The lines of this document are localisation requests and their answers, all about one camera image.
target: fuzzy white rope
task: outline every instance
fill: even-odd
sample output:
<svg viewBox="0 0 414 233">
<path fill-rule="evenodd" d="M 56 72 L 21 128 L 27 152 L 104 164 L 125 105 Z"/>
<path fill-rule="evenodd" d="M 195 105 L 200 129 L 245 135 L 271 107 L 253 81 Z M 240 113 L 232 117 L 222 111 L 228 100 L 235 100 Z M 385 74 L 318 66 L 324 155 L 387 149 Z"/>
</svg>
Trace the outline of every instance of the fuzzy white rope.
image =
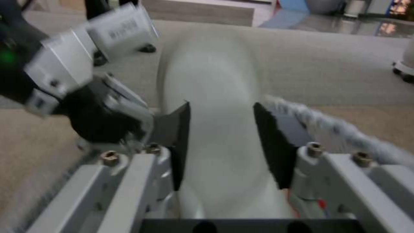
<svg viewBox="0 0 414 233">
<path fill-rule="evenodd" d="M 414 170 L 414 155 L 395 145 L 367 136 L 354 125 L 303 104 L 266 96 L 264 106 L 271 112 L 295 116 L 306 125 L 308 133 L 331 153 L 351 153 L 355 150 L 370 153 L 379 164 L 400 164 Z"/>
</svg>

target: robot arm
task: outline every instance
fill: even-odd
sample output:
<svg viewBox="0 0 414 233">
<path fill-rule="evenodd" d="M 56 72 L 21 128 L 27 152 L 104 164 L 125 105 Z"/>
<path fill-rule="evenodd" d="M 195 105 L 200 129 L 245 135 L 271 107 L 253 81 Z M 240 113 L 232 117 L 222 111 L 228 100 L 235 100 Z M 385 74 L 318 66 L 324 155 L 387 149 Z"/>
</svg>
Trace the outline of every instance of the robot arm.
<svg viewBox="0 0 414 233">
<path fill-rule="evenodd" d="M 0 93 L 35 115 L 68 116 L 73 129 L 93 143 L 117 143 L 129 133 L 146 141 L 153 125 L 146 103 L 110 75 L 92 72 L 96 51 L 114 61 L 156 39 L 144 7 L 127 4 L 47 39 L 11 3 L 14 11 L 1 8 L 8 14 L 2 12 L 0 24 Z"/>
</svg>

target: floor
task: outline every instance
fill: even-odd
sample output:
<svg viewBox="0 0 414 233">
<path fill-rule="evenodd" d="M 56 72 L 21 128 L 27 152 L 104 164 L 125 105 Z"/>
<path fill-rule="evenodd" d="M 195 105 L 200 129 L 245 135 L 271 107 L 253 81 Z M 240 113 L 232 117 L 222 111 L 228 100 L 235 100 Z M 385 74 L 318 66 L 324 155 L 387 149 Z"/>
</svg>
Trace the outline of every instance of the floor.
<svg viewBox="0 0 414 233">
<path fill-rule="evenodd" d="M 263 12 L 264 6 L 268 6 L 271 15 L 270 5 L 258 5 Z M 253 20 L 257 26 L 265 13 L 256 15 L 256 12 L 257 8 L 256 23 Z M 82 14 L 61 12 L 29 11 L 25 17 L 51 35 L 85 20 Z M 264 94 L 306 104 L 414 153 L 414 85 L 404 83 L 391 71 L 391 63 L 401 58 L 408 39 L 159 20 L 154 24 L 160 34 L 157 53 L 135 53 L 96 70 L 112 72 L 150 107 L 159 106 L 156 77 L 164 46 L 191 29 L 234 31 L 257 58 L 261 72 L 258 79 Z M 28 174 L 38 172 L 30 183 L 28 193 L 32 194 L 44 187 L 39 176 L 52 178 L 59 173 L 57 170 L 61 173 L 73 162 L 70 158 L 78 158 L 70 157 L 66 148 L 73 148 L 76 138 L 67 119 L 42 120 L 21 109 L 2 106 L 0 129 L 7 133 L 0 135 L 0 187 L 6 188 L 0 192 L 0 211 L 21 182 L 27 182 Z M 49 174 L 42 167 L 46 163 L 56 173 Z"/>
</svg>

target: wheel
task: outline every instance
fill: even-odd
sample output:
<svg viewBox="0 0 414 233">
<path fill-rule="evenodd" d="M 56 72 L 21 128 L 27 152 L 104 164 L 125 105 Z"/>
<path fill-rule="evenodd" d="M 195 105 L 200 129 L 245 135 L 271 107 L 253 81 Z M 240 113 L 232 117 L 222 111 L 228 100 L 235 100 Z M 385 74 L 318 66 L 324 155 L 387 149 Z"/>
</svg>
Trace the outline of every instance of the wheel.
<svg viewBox="0 0 414 233">
<path fill-rule="evenodd" d="M 400 75 L 401 74 L 401 71 L 399 69 L 397 69 L 397 68 L 392 68 L 392 72 L 394 74 L 396 74 L 396 75 Z"/>
<path fill-rule="evenodd" d="M 403 80 L 404 82 L 406 82 L 406 83 L 412 83 L 412 82 L 414 82 L 414 76 L 412 76 L 412 75 L 408 75 L 408 74 L 404 74 L 404 75 L 402 76 L 402 80 Z"/>
<path fill-rule="evenodd" d="M 140 52 L 143 52 L 143 53 L 155 53 L 156 52 L 156 48 L 152 44 L 148 44 L 145 47 L 139 49 L 139 51 Z"/>
</svg>

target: person's leg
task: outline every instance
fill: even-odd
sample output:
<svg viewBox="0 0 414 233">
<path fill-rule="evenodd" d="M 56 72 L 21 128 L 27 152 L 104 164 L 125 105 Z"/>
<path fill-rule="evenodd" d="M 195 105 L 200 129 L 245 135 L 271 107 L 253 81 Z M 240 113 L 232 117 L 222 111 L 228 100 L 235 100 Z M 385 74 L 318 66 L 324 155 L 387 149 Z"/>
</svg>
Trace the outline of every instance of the person's leg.
<svg viewBox="0 0 414 233">
<path fill-rule="evenodd" d="M 128 2 L 132 2 L 132 4 L 138 5 L 138 0 L 119 0 L 119 5 L 122 6 L 123 4 L 126 4 Z"/>
<path fill-rule="evenodd" d="M 85 8 L 88 20 L 111 10 L 107 0 L 85 0 Z"/>
</svg>

